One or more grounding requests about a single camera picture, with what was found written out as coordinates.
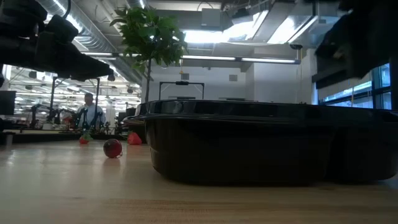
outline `green leaves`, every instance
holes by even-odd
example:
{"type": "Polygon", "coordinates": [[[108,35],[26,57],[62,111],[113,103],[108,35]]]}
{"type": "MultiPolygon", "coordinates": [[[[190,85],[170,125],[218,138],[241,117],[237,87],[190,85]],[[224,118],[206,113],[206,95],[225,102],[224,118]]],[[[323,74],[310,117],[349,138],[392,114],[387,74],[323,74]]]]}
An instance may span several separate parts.
{"type": "Polygon", "coordinates": [[[135,69],[144,73],[147,62],[152,59],[158,65],[179,62],[187,43],[174,17],[160,17],[154,9],[140,7],[117,10],[116,14],[119,17],[111,25],[123,23],[120,26],[122,44],[127,46],[124,55],[139,54],[134,58],[135,69]]]}
{"type": "Polygon", "coordinates": [[[127,14],[127,9],[123,9],[123,10],[115,10],[116,15],[118,16],[125,16],[127,14]]]}
{"type": "Polygon", "coordinates": [[[91,135],[87,132],[84,135],[81,136],[82,139],[86,140],[86,141],[91,141],[93,140],[93,138],[91,137],[91,135]]]}
{"type": "Polygon", "coordinates": [[[155,35],[156,28],[155,27],[143,27],[138,30],[138,33],[141,37],[150,37],[155,35]]]}
{"type": "Polygon", "coordinates": [[[115,25],[115,24],[118,23],[118,22],[126,23],[127,21],[124,20],[124,19],[121,19],[121,18],[117,18],[117,19],[114,19],[114,20],[110,23],[109,26],[113,26],[113,25],[115,25]]]}

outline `black tray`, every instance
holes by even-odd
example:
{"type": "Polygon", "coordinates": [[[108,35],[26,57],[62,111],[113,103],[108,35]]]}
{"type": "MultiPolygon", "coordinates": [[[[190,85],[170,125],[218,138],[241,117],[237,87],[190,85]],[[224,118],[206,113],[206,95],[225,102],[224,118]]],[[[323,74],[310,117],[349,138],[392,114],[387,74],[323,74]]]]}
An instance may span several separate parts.
{"type": "Polygon", "coordinates": [[[175,180],[306,184],[327,172],[369,181],[390,178],[397,168],[398,119],[391,111],[165,100],[139,105],[124,122],[137,119],[146,121],[154,168],[175,180]],[[366,142],[352,142],[359,139],[366,142]]]}

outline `man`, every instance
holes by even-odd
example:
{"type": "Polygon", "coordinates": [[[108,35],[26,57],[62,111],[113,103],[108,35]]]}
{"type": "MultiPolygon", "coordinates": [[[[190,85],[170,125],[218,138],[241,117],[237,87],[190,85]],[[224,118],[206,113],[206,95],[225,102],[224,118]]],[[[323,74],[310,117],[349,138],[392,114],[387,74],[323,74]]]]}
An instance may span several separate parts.
{"type": "MultiPolygon", "coordinates": [[[[86,93],[85,95],[85,105],[80,107],[77,111],[77,113],[79,113],[83,108],[87,109],[87,123],[88,125],[91,124],[91,121],[94,120],[95,117],[95,104],[93,103],[94,97],[91,93],[86,93]]],[[[97,109],[97,113],[99,112],[103,112],[102,108],[98,107],[97,109]]],[[[84,117],[84,113],[81,114],[80,117],[80,123],[79,123],[79,127],[83,126],[83,117],[84,117]]],[[[100,117],[97,117],[97,124],[100,121],[100,117]]],[[[105,123],[106,122],[106,118],[105,118],[105,114],[102,114],[102,122],[105,123]]]]}

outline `wooden table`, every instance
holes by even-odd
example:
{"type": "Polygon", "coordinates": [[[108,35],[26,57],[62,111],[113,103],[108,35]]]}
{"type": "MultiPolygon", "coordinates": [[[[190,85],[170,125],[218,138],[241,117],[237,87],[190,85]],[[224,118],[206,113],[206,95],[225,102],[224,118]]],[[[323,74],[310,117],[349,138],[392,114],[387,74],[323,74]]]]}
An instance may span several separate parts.
{"type": "Polygon", "coordinates": [[[104,141],[0,151],[0,223],[398,223],[398,178],[377,185],[210,187],[164,179],[148,146],[104,141]]]}

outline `red ball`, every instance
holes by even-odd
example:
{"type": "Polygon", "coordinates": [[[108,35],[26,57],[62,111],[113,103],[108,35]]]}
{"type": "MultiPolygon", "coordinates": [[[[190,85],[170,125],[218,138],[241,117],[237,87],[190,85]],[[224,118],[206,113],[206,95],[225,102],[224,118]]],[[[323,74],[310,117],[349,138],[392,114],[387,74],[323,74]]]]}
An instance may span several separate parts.
{"type": "Polygon", "coordinates": [[[104,153],[109,158],[122,155],[122,144],[116,139],[109,139],[104,143],[104,153]]]}

